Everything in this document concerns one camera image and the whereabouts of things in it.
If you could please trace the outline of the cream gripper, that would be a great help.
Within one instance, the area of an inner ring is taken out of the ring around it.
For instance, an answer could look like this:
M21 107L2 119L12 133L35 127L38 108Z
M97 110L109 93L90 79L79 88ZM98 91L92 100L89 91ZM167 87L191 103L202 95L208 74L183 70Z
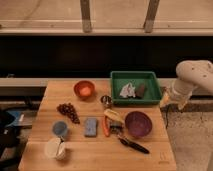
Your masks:
M160 100L159 106L165 107L169 104L175 103L179 110L182 110L190 99L191 94L181 94L173 88L167 88L164 91L163 97Z

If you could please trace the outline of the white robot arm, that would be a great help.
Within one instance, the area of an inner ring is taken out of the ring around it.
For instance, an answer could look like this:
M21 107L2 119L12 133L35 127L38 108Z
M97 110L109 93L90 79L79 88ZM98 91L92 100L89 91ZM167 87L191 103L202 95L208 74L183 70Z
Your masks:
M182 110L198 87L213 95L213 63L209 60L184 60L176 66L177 78L164 91L159 103L165 107L176 103Z

